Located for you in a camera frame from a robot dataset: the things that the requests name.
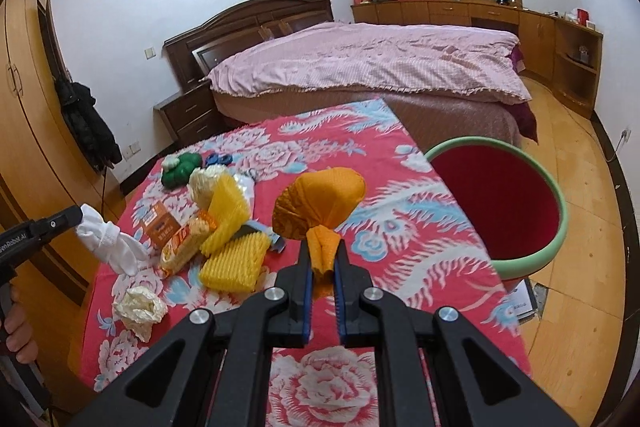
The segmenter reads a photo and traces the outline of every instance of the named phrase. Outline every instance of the wooden headboard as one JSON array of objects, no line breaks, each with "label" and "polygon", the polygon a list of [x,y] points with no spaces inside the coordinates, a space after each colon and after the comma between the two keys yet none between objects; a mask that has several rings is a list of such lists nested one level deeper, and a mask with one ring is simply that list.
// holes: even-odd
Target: wooden headboard
[{"label": "wooden headboard", "polygon": [[225,58],[333,20],[331,0],[250,0],[167,40],[164,48],[182,90],[187,92]]}]

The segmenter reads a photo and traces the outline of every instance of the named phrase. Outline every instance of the wooden floor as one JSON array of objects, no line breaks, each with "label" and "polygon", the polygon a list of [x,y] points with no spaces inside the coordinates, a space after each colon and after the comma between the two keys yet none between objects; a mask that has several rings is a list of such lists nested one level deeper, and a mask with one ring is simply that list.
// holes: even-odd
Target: wooden floor
[{"label": "wooden floor", "polygon": [[625,254],[620,213],[606,159],[588,120],[528,78],[539,144],[523,149],[559,181],[568,203],[566,241],[555,261],[531,277],[549,288],[542,319],[522,327],[536,383],[581,426],[600,406],[620,341]]}]

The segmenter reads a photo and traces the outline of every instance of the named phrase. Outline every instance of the floral tablecloth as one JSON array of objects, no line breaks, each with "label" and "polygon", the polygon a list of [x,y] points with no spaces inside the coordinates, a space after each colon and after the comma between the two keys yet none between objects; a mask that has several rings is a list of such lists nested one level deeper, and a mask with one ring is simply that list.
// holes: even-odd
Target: floral tablecloth
[{"label": "floral tablecloth", "polygon": [[[366,266],[374,284],[409,306],[427,311],[443,305],[456,307],[522,370],[530,371],[517,319],[482,242],[382,100],[278,118],[187,150],[203,155],[229,153],[235,166],[256,169],[254,217],[267,225],[276,197],[300,172],[336,166],[355,169],[366,181],[366,198],[338,229],[351,262]],[[150,247],[140,219],[151,204],[162,200],[184,223],[193,214],[194,204],[185,188],[171,192],[162,188],[159,173],[157,164],[118,223],[148,247],[148,266],[128,277],[102,265],[96,276],[79,375],[96,391],[148,349],[113,316],[111,303],[127,288],[145,285],[169,305],[168,316],[154,326],[151,343],[193,309],[224,312],[247,297],[204,288],[198,280],[200,257],[177,276],[160,279],[158,252]],[[268,253],[257,288],[273,285],[277,270],[293,264],[298,250],[299,242],[287,241],[282,254]],[[274,352],[267,425],[377,426],[374,375],[371,351],[350,351],[338,345],[334,302],[320,299],[313,307],[307,348]]]}]

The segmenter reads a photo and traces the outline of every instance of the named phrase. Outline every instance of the green trash can rim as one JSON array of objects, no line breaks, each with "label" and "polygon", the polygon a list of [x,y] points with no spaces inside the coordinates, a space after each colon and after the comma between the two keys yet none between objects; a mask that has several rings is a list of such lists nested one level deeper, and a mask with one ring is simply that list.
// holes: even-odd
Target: green trash can rim
[{"label": "green trash can rim", "polygon": [[562,191],[560,190],[558,183],[555,181],[555,179],[553,179],[551,174],[549,174],[549,172],[542,165],[540,165],[540,163],[535,161],[526,152],[518,149],[517,147],[514,147],[513,145],[494,138],[487,138],[484,136],[464,136],[462,138],[453,138],[439,145],[436,145],[436,147],[432,148],[424,156],[425,158],[427,158],[427,161],[431,163],[431,160],[436,158],[440,154],[447,152],[448,150],[467,145],[484,145],[494,147],[516,155],[527,164],[529,164],[536,172],[538,172],[538,174],[540,174],[540,176],[542,176],[542,178],[544,179],[546,185],[553,192],[554,197],[556,198],[556,203],[558,204],[560,219],[558,224],[558,231],[556,232],[555,237],[549,242],[549,244],[541,250],[538,250],[537,252],[525,257],[508,260],[492,259],[492,265],[498,272],[500,279],[502,279],[503,281],[522,279],[524,277],[532,275],[537,271],[542,270],[546,265],[551,263],[554,257],[558,254],[558,251],[562,247],[562,244],[564,243],[564,240],[566,238],[566,232],[569,226],[569,215],[566,202],[564,201],[564,196],[562,195]]}]

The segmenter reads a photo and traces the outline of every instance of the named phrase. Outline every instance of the wardrobe door handle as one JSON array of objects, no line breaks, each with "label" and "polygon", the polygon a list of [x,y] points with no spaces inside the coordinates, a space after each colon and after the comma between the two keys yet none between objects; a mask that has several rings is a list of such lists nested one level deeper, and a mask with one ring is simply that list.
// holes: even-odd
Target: wardrobe door handle
[{"label": "wardrobe door handle", "polygon": [[18,68],[16,67],[15,64],[14,64],[14,71],[15,71],[15,74],[18,75],[18,80],[20,80],[20,87],[18,88],[18,96],[22,96],[24,95],[24,89],[22,89],[22,77],[20,76],[20,71],[18,71]]},{"label": "wardrobe door handle", "polygon": [[11,82],[9,82],[9,89],[11,89],[11,92],[17,96],[18,95],[18,88],[15,86],[14,70],[11,67],[11,64],[7,64],[6,70],[11,75]]}]

